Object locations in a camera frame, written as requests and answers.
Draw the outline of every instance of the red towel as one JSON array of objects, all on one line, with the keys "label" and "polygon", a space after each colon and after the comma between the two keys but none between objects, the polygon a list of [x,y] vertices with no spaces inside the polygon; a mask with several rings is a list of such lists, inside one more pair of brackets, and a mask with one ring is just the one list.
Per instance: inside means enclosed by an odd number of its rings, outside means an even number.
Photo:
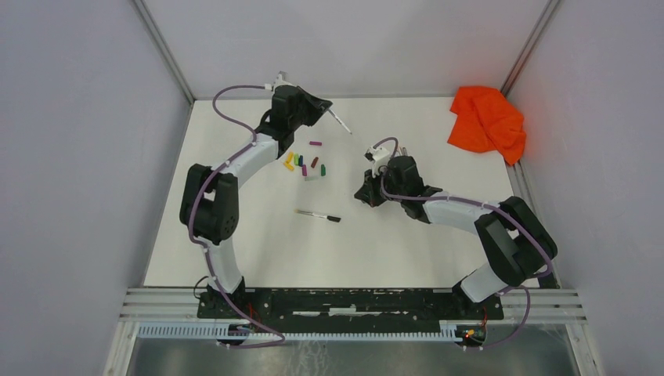
[{"label": "red towel", "polygon": [[498,150],[509,165],[523,155],[523,115],[497,89],[459,88],[450,110],[457,118],[448,143],[475,153]]}]

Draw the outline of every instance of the white table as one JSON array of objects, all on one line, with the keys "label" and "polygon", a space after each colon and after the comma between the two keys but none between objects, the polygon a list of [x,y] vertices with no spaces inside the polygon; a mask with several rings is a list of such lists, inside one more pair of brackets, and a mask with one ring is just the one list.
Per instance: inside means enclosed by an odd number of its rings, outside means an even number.
[{"label": "white table", "polygon": [[[277,161],[240,190],[240,224],[233,242],[247,286],[451,287],[484,263],[474,235],[414,221],[398,203],[370,208],[353,198],[370,167],[363,156],[366,148],[386,136],[396,136],[408,149],[425,184],[481,200],[512,194],[497,152],[474,154],[447,143],[456,120],[449,112],[452,98],[332,101],[353,136],[326,114],[314,127],[301,127],[290,148],[304,154],[307,165],[319,157],[319,164],[327,167],[325,178],[305,182],[299,168],[290,172]],[[218,106],[255,127],[270,103],[225,100]],[[195,103],[146,286],[191,286],[206,274],[200,249],[189,242],[178,220],[186,173],[195,163],[216,167],[248,137],[246,130],[215,114],[210,101]],[[310,146],[311,140],[323,146]],[[342,220],[296,215],[295,208]]]}]

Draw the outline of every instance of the black cable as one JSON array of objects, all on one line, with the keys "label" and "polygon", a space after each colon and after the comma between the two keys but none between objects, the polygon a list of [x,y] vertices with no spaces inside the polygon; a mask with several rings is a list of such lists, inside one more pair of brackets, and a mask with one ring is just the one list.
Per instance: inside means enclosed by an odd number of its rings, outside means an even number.
[{"label": "black cable", "polygon": [[199,300],[200,300],[200,296],[196,296],[196,289],[198,288],[198,285],[199,285],[201,282],[203,282],[203,280],[204,280],[205,278],[208,278],[208,276],[201,277],[201,278],[198,280],[198,282],[196,282],[196,284],[193,285],[193,297],[196,298],[196,299],[199,299]]}]

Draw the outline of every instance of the white wall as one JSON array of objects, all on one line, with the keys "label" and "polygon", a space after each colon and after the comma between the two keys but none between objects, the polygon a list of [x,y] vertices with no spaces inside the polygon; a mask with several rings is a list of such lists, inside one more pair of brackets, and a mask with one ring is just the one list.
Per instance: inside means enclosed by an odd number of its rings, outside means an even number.
[{"label": "white wall", "polygon": [[188,105],[129,1],[0,9],[0,374],[99,374]]},{"label": "white wall", "polygon": [[664,356],[664,2],[565,2],[511,100],[523,162],[609,374]]},{"label": "white wall", "polygon": [[198,99],[278,71],[325,96],[500,87],[546,3],[146,0]]}]

